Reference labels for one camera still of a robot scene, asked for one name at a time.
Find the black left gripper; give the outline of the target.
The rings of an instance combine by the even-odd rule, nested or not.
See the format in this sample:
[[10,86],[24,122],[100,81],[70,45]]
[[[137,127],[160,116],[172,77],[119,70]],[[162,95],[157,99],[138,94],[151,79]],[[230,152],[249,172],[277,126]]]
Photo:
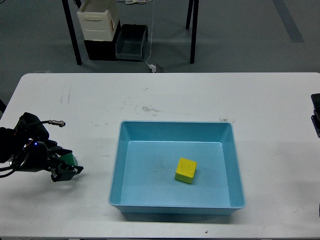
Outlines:
[[48,157],[57,154],[64,156],[72,153],[70,149],[65,149],[58,145],[54,140],[46,140],[44,143],[37,141],[32,143],[26,151],[26,156],[19,172],[39,172],[50,171],[53,182],[70,181],[74,176],[80,174],[84,169],[83,166],[70,165],[65,162],[59,162],[55,166],[49,167]]

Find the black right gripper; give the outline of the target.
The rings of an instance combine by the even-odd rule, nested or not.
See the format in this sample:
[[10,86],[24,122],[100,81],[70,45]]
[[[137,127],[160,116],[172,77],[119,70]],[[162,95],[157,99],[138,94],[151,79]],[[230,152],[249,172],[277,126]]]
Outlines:
[[311,100],[313,103],[313,115],[311,116],[311,120],[317,136],[320,137],[320,94],[312,94]]

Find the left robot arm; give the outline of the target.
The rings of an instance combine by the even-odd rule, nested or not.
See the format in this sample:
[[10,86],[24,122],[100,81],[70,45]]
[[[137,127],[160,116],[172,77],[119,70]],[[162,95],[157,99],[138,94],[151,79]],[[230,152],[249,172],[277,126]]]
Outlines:
[[84,167],[78,165],[73,151],[50,140],[45,124],[64,127],[62,120],[41,121],[36,115],[25,112],[15,128],[0,128],[0,162],[9,163],[2,167],[1,178],[15,172],[51,173],[53,182],[70,181],[80,174]]

